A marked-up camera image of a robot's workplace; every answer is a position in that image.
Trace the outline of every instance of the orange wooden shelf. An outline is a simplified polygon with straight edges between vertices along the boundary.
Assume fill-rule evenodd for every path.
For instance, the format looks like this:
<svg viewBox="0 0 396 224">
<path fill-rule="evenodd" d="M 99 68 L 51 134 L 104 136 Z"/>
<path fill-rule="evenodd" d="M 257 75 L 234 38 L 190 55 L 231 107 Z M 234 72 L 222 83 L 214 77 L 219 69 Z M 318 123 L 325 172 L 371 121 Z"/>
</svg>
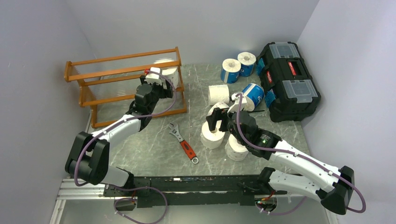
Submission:
<svg viewBox="0 0 396 224">
<path fill-rule="evenodd" d="M 111 62 L 113 65 L 120 62 L 122 64 L 123 60 L 128 60 L 131 58 L 136 57 L 144 57 L 144 56 L 153 56 L 153 55 L 160 55 L 160 54 L 168 54 L 174 53 L 176 54 L 176 60 L 172 62 L 164 62 L 164 63 L 157 63 L 157 64 L 146 64 L 146 65 L 139 65 L 134 67 L 127 67 L 127 68 L 113 68 L 111 70 L 102 70 L 102 71 L 90 71 L 90 72 L 81 72 L 78 68 L 81 66 L 92 66 L 93 64 L 96 65 L 95 68 L 101 67 L 104 63 Z M 179 54 L 178 47 L 174 49 L 166 49 L 166 50 L 159 50 L 159 51 L 151 51 L 145 53 L 138 53 L 132 55 L 124 55 L 124 56 L 117 56 L 117 57 L 108 57 L 108 58 L 100 58 L 94 59 L 89 61 L 81 61 L 81 62 L 66 62 L 66 68 L 64 71 L 64 79 L 66 82 L 77 81 L 80 89 L 80 95 L 78 99 L 78 103 L 81 107 L 89 106 L 91 108 L 91 126 L 93 128 L 108 126 L 115 122 L 115 120 L 110 120 L 106 122 L 97 122 L 98 119 L 98 105 L 100 104 L 107 104 L 112 102 L 117 102 L 121 100 L 127 99 L 134 99 L 136 91 L 130 91 L 128 94 L 125 91 L 120 90 L 119 92 L 124 92 L 123 94 L 117 94 L 117 96 L 101 96 L 100 98 L 95 97 L 95 92 L 92 91 L 92 88 L 95 88 L 97 85 L 106 85 L 109 86 L 110 83 L 116 82 L 125 82 L 128 80 L 139 79 L 141 75 L 144 73 L 139 74 L 130 74 L 134 72 L 144 71 L 147 68 L 157 67 L 157 68 L 169 68 L 169 67 L 177 67 L 178 75 L 179 75 L 179 85 L 177 86 L 176 91 L 181 93 L 181 100 L 183 103 L 183 108 L 175 109 L 171 111 L 167 111 L 161 115 L 155 117 L 162 117 L 162 116 L 169 116 L 179 113 L 186 113 L 187 112 L 187 104 L 184 98 L 184 84 L 181 74 L 180 66 L 182 65 L 182 61 Z"/>
</svg>

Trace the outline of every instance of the black toolbox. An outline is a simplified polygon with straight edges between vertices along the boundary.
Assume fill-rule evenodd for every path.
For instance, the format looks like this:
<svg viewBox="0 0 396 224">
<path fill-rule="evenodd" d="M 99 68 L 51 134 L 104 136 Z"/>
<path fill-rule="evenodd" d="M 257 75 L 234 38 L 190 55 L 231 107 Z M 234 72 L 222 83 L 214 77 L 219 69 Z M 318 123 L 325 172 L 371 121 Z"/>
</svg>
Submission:
<svg viewBox="0 0 396 224">
<path fill-rule="evenodd" d="M 273 122 L 301 121 L 315 112 L 321 96 L 295 43 L 265 45 L 256 71 Z"/>
</svg>

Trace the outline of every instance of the toilet paper roll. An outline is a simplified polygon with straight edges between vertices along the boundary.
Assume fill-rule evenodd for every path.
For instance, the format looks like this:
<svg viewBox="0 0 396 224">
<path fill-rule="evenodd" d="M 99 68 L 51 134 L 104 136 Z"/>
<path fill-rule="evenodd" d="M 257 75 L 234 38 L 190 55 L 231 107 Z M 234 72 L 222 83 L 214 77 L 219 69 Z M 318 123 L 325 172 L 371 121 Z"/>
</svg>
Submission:
<svg viewBox="0 0 396 224">
<path fill-rule="evenodd" d="M 154 64 L 165 63 L 165 62 L 174 62 L 174 61 L 175 60 L 170 59 L 170 58 L 162 58 L 162 59 L 156 60 L 154 62 Z M 179 73 L 177 72 L 177 67 L 171 67 L 171 68 L 162 70 L 162 75 L 169 78 L 172 81 L 173 85 L 177 88 L 177 85 L 179 85 Z"/>
<path fill-rule="evenodd" d="M 225 83 L 235 83 L 238 80 L 240 71 L 240 62 L 238 60 L 228 58 L 223 61 L 220 79 Z"/>
<path fill-rule="evenodd" d="M 209 105 L 215 105 L 217 102 L 230 102 L 230 92 L 227 85 L 210 85 L 208 87 Z"/>
<path fill-rule="evenodd" d="M 240 62 L 240 76 L 248 77 L 252 74 L 255 66 L 256 56 L 249 52 L 242 52 L 238 54 L 238 62 Z"/>
<path fill-rule="evenodd" d="M 226 154 L 234 161 L 243 160 L 249 151 L 245 146 L 238 143 L 237 139 L 231 134 L 226 144 Z"/>
<path fill-rule="evenodd" d="M 221 120 L 216 123 L 216 129 L 213 132 L 209 131 L 208 122 L 205 122 L 202 125 L 201 142 L 206 148 L 215 149 L 223 142 L 223 138 L 226 133 L 219 131 L 220 125 Z"/>
<path fill-rule="evenodd" d="M 229 108 L 229 106 L 228 106 L 226 103 L 224 103 L 224 102 L 217 102 L 217 103 L 216 103 L 215 105 L 213 105 L 213 106 L 211 107 L 211 109 L 209 110 L 208 116 L 211 115 L 211 114 L 213 113 L 213 110 L 214 110 L 216 107 L 218 107 L 218 108 L 220 108 L 220 109 Z"/>
<path fill-rule="evenodd" d="M 247 111 L 253 111 L 264 98 L 264 90 L 261 86 L 254 83 L 248 84 L 242 92 L 246 96 L 247 104 L 245 110 Z"/>
</svg>

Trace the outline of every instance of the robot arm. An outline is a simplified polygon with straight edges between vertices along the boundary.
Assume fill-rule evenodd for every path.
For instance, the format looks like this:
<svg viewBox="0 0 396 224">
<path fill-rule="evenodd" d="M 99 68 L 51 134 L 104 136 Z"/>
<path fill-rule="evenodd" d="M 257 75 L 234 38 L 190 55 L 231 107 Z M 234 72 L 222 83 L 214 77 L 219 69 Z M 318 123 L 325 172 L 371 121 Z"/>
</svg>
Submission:
<svg viewBox="0 0 396 224">
<path fill-rule="evenodd" d="M 141 85 L 136 89 L 135 100 L 129 106 L 129 110 L 124 116 L 113 124 L 100 131 L 91 134 L 80 132 L 73 143 L 65 170 L 74 175 L 78 157 L 83 148 L 94 138 L 97 138 L 89 145 L 87 151 L 92 152 L 91 156 L 84 154 L 78 167 L 78 178 L 91 184 L 107 183 L 124 188 L 133 188 L 134 175 L 126 170 L 109 166 L 110 146 L 114 147 L 125 140 L 128 136 L 143 130 L 151 121 L 151 117 L 145 116 L 153 113 L 153 110 L 161 98 L 172 98 L 173 89 L 168 81 L 166 87 L 160 80 L 159 68 L 151 68 L 146 76 L 141 76 Z"/>
<path fill-rule="evenodd" d="M 241 111 L 239 117 L 240 128 L 244 137 L 253 145 L 264 147 L 267 150 L 252 147 L 243 140 L 236 125 L 237 113 L 234 111 L 230 112 L 226 109 L 214 108 L 212 114 L 207 116 L 206 120 L 210 130 L 214 130 L 217 121 L 221 120 L 219 130 L 223 132 L 229 131 L 253 155 L 284 164 L 302 175 L 285 174 L 266 167 L 258 178 L 262 189 L 298 193 L 321 202 L 325 208 L 334 213 L 346 213 L 353 189 L 332 174 L 341 176 L 353 184 L 354 171 L 351 168 L 344 166 L 339 169 L 304 154 L 278 135 L 259 128 L 256 120 L 250 117 L 246 111 Z M 319 163 L 329 171 L 325 172 L 322 168 L 302 157 Z"/>
</svg>

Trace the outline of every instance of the gray marble tabletop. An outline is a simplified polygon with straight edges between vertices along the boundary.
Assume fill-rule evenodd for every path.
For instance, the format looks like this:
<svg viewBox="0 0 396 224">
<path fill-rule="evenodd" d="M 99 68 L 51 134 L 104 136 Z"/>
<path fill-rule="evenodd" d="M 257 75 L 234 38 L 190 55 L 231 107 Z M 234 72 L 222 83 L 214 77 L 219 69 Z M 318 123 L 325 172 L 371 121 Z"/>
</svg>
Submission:
<svg viewBox="0 0 396 224">
<path fill-rule="evenodd" d="M 220 70 L 221 64 L 183 65 L 181 71 L 188 112 L 152 119 L 141 132 L 113 147 L 110 152 L 110 164 L 126 169 L 137 176 L 247 175 L 259 174 L 264 167 L 273 167 L 282 172 L 293 172 L 282 164 L 257 158 L 251 153 L 242 161 L 229 159 L 224 149 L 229 133 L 226 133 L 219 148 L 209 150 L 202 145 L 201 126 L 211 108 L 208 104 L 208 86 L 224 84 L 220 80 Z M 249 83 L 260 83 L 256 73 L 249 77 L 240 77 L 234 84 L 228 84 L 230 93 L 242 91 Z M 176 108 L 181 107 L 180 101 L 179 97 Z M 160 100 L 155 112 L 163 110 L 170 102 L 171 99 Z M 98 120 L 120 118 L 126 112 L 129 103 L 130 101 L 121 101 L 99 107 Z M 309 154 L 300 122 L 272 122 L 264 102 L 256 109 L 265 110 L 251 114 L 260 128 L 281 136 L 294 147 Z M 177 139 L 169 133 L 168 123 L 170 122 L 179 124 L 181 135 L 199 158 L 198 164 L 193 164 L 188 159 Z"/>
</svg>

